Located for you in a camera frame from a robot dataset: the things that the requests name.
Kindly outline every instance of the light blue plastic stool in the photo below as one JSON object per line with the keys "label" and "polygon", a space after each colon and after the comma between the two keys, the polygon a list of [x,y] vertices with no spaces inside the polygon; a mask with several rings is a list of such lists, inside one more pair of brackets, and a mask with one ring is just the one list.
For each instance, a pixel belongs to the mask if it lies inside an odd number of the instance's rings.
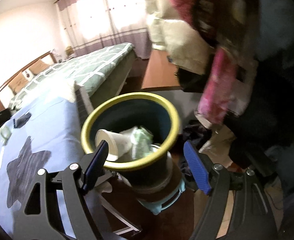
{"label": "light blue plastic stool", "polygon": [[[183,193],[186,190],[185,187],[185,182],[183,181],[183,179],[181,179],[180,183],[178,184],[178,186],[175,188],[175,190],[170,193],[167,197],[165,197],[162,200],[159,200],[157,202],[146,202],[143,200],[139,200],[138,201],[147,209],[149,209],[154,215],[158,215],[162,210],[170,207],[172,204],[174,204],[177,199],[180,197],[181,193]],[[166,203],[168,200],[170,200],[176,193],[178,192],[178,195],[167,205],[165,205],[164,207],[162,206],[162,204]]]}

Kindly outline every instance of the trash can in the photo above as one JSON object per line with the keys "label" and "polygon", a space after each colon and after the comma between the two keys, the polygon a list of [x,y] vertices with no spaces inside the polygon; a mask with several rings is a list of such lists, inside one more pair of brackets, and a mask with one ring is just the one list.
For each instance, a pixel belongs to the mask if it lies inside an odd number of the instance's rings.
{"label": "trash can", "polygon": [[179,132],[179,116],[167,99],[152,93],[129,93],[112,98],[97,107],[87,118],[81,131],[81,144],[86,154],[95,150],[99,129],[119,133],[134,126],[143,126],[160,148],[139,160],[119,163],[106,161],[104,167],[119,172],[132,187],[156,185],[168,176],[167,152]]}

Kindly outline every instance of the blue bedsheet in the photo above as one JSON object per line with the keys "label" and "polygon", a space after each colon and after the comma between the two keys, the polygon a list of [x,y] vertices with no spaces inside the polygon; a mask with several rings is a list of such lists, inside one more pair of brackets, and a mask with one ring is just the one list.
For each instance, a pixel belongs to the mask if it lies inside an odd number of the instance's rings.
{"label": "blue bedsheet", "polygon": [[[13,129],[14,118],[28,112],[31,117],[27,123]],[[7,145],[3,146],[0,141],[0,225],[12,236],[15,212],[20,209],[38,169],[45,168],[48,172],[64,170],[71,163],[78,162],[84,151],[80,144],[77,104],[61,97],[48,102],[46,95],[41,96],[19,110],[5,125],[12,130],[12,135]],[[62,191],[57,192],[57,197],[65,232],[74,237]],[[92,212],[93,206],[97,208],[99,203],[96,198],[96,193],[92,192],[86,199]],[[100,217],[100,220],[104,219],[103,231],[110,231],[106,217]]]}

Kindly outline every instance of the star pattern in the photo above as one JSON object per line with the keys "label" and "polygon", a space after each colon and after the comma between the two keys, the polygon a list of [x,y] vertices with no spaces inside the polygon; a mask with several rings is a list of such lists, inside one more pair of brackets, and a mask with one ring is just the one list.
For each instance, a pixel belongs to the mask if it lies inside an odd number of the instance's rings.
{"label": "star pattern", "polygon": [[37,171],[44,167],[51,156],[50,151],[32,153],[31,137],[28,136],[18,157],[7,165],[9,187],[7,207],[10,208],[16,200],[23,203]]}

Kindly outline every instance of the white wall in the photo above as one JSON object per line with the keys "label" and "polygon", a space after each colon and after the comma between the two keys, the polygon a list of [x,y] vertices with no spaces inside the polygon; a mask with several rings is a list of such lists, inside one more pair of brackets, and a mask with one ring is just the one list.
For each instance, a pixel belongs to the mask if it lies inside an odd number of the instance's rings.
{"label": "white wall", "polygon": [[[64,54],[56,7],[52,2],[0,14],[0,86],[23,66],[54,48]],[[12,95],[3,97],[8,100]]]}
{"label": "white wall", "polygon": [[171,90],[171,91],[157,91],[151,92],[160,95],[170,101],[180,117],[180,131],[188,124],[189,120],[196,120],[194,111],[198,107],[201,95],[200,93],[186,93],[182,90]]}

